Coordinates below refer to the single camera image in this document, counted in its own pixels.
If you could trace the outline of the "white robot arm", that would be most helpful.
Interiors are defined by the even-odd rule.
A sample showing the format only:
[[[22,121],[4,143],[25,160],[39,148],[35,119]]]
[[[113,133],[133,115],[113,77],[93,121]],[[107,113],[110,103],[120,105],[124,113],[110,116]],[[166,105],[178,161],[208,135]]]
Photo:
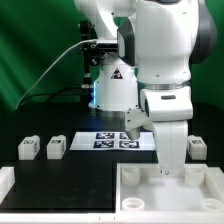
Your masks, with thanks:
[[[153,132],[162,172],[184,166],[193,116],[189,64],[200,63],[217,40],[205,0],[74,0],[96,32],[90,46],[100,75],[92,111],[125,116],[136,140]]]

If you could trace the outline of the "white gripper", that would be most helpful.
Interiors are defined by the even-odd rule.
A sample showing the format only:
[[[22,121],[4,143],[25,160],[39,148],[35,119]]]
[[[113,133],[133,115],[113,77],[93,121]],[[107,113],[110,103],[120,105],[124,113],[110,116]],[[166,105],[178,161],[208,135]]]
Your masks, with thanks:
[[[186,159],[188,123],[154,122],[153,133],[158,163],[164,174],[183,168]]]

